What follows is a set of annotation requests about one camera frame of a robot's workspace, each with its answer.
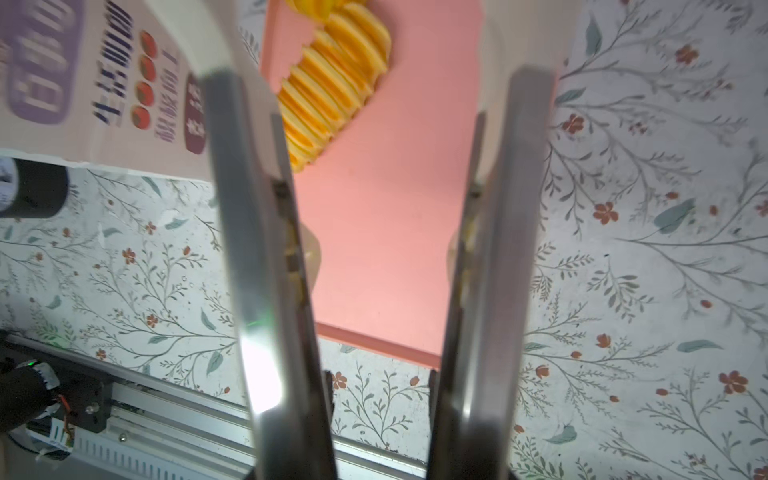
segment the purple label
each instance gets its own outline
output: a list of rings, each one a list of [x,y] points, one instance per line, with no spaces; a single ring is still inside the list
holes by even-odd
[[[71,103],[83,1],[11,0],[7,12],[8,106],[24,120],[60,123]]]

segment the black bottle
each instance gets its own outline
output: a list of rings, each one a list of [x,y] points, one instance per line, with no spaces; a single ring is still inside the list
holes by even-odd
[[[0,217],[53,217],[68,191],[65,167],[0,157]]]

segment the black cylinder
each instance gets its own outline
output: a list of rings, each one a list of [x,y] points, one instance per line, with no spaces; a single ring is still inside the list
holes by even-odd
[[[30,366],[0,375],[0,432],[37,418],[51,404],[51,393]]]
[[[48,218],[64,206],[67,169],[19,158],[0,157],[0,217]]]

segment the white label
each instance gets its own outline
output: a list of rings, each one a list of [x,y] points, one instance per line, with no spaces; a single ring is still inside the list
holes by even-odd
[[[0,157],[0,212],[13,204],[18,194],[18,170],[10,157]]]

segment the metal tongs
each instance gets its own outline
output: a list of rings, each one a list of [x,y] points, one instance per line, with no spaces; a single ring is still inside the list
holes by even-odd
[[[253,422],[255,476],[336,478],[330,397],[319,366],[296,196],[276,99],[257,74],[237,67],[251,64],[250,59],[238,62],[239,40],[223,28],[234,19],[229,2],[147,3],[189,58],[204,93]],[[554,47],[547,46],[551,39],[544,47],[534,43],[543,35],[537,30],[549,30],[539,28],[536,20],[546,18],[552,30],[570,39],[568,26],[578,3],[485,1],[482,43],[483,48],[491,45],[491,53],[481,54],[485,98],[475,126],[442,368],[432,400],[428,478],[509,475],[539,182],[556,83],[551,65],[526,60],[542,50],[553,56]],[[490,15],[494,8],[507,16]],[[527,17],[514,20],[512,8],[522,8]],[[498,23],[510,18],[530,43],[518,47],[523,51],[519,58],[493,48],[499,39],[508,44],[504,37],[515,25],[501,28]],[[489,68],[495,70],[495,84],[486,81]],[[261,388],[265,383],[268,391]]]

